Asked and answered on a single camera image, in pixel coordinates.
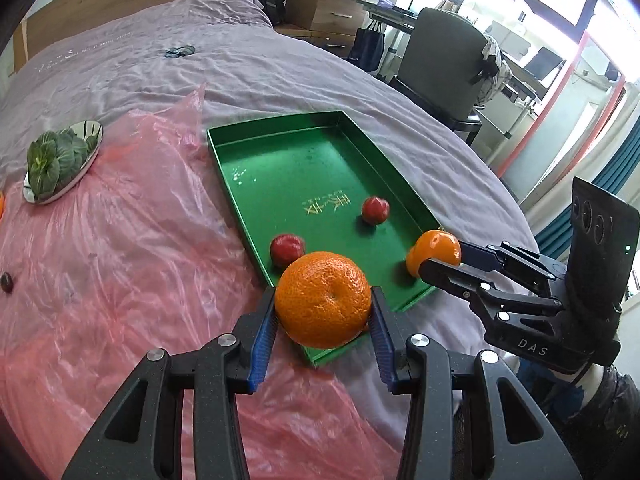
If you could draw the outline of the green leafy vegetable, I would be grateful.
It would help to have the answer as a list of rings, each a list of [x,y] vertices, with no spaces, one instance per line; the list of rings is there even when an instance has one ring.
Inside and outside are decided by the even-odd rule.
[[[28,188],[36,203],[62,191],[80,175],[98,148],[101,133],[72,128],[46,131],[27,150]]]

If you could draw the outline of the pink plastic sheet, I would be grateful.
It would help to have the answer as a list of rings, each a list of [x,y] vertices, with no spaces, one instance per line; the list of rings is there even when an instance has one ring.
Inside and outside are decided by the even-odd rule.
[[[6,187],[1,409],[49,479],[148,350],[198,350],[262,296],[204,141],[203,101],[204,84],[160,112],[120,116],[53,204]],[[394,475],[398,452],[282,332],[265,382],[238,404],[252,479]]]

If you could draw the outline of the dark shopping bag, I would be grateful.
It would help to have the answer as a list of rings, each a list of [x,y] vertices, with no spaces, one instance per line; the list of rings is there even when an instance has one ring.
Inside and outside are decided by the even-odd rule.
[[[367,73],[375,72],[382,60],[384,46],[384,24],[372,21],[367,27],[357,30],[347,61]]]

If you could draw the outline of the red fruit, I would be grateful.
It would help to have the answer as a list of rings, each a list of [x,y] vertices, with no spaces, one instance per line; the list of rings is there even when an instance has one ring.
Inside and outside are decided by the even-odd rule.
[[[370,196],[362,204],[362,220],[370,224],[370,226],[378,226],[384,223],[389,216],[390,204],[385,198]]]
[[[298,235],[283,233],[277,235],[270,243],[269,252],[272,263],[285,269],[295,260],[306,254],[305,241]]]

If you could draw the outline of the dark purple plum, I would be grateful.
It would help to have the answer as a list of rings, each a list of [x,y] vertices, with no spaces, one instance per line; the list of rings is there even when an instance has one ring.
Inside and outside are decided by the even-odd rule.
[[[13,278],[12,278],[11,274],[9,274],[8,272],[4,272],[0,276],[0,287],[8,295],[11,292],[13,292],[14,283],[13,283]]]

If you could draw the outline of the large orange mandarin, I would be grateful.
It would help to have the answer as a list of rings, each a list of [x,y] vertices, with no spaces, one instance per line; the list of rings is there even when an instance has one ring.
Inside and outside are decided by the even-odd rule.
[[[367,326],[371,286],[363,270],[334,252],[311,252],[291,263],[274,293],[285,333],[304,347],[348,344]]]

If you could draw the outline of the dark glasses on bed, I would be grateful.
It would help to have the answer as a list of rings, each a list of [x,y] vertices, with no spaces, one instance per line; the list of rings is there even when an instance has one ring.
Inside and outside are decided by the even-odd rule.
[[[166,58],[185,58],[186,56],[194,55],[194,53],[195,47],[187,44],[186,46],[168,49],[165,52],[165,56]]]

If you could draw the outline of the white patterned plate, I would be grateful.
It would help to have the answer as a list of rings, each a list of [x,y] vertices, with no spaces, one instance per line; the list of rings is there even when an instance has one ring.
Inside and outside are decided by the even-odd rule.
[[[27,150],[24,200],[32,205],[47,205],[67,193],[90,169],[103,133],[100,122],[84,120],[40,134]]]

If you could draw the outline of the grey office chair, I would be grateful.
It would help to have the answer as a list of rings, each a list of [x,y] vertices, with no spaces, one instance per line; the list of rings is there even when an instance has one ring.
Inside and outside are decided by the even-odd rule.
[[[478,109],[512,76],[497,41],[457,13],[424,8],[390,86],[472,144]]]

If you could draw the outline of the green rectangular tray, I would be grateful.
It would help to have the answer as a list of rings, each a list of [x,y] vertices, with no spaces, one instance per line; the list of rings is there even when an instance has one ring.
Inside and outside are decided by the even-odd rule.
[[[279,234],[300,236],[307,252],[335,252],[360,266],[387,305],[404,312],[433,291],[407,271],[419,236],[439,226],[396,167],[343,112],[293,114],[210,128],[207,140],[244,244],[262,281],[281,272],[269,246]],[[370,196],[390,216],[362,220]]]

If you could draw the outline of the wooden nightstand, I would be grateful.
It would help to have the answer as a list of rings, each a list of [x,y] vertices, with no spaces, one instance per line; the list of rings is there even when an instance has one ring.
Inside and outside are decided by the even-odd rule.
[[[347,58],[367,12],[364,0],[286,0],[276,31]]]

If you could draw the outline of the desk with clutter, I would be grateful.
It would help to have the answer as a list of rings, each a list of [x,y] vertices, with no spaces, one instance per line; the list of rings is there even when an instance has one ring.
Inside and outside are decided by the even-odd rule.
[[[398,8],[397,6],[386,6],[386,4],[375,3],[368,0],[349,0],[360,4],[370,15],[372,21],[381,22],[394,29],[400,30],[404,34],[411,35],[416,27],[418,14]]]

